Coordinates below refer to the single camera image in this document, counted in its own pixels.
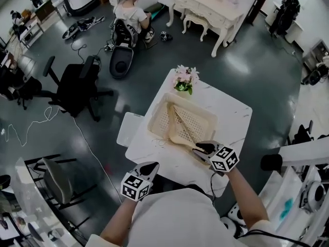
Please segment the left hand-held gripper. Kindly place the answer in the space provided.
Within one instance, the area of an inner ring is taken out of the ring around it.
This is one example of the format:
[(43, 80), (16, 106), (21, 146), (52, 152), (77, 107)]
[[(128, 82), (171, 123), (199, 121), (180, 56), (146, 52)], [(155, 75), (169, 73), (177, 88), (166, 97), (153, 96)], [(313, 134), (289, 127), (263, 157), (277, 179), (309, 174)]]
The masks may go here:
[(151, 182), (157, 175), (159, 166), (159, 162), (144, 162), (136, 165), (133, 171), (140, 177), (127, 172), (121, 181), (120, 194), (135, 202), (142, 200), (149, 194)]

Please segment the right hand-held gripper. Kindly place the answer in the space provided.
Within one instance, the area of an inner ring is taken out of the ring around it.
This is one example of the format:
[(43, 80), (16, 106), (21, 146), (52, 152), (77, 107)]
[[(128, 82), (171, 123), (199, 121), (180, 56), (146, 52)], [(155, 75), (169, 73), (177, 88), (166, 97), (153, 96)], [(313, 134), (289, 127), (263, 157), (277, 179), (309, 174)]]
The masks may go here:
[(204, 165), (212, 166), (215, 171), (230, 172), (240, 162), (233, 148), (224, 146), (217, 141), (201, 141), (195, 145), (196, 149), (193, 149), (192, 152), (198, 157), (198, 160)]

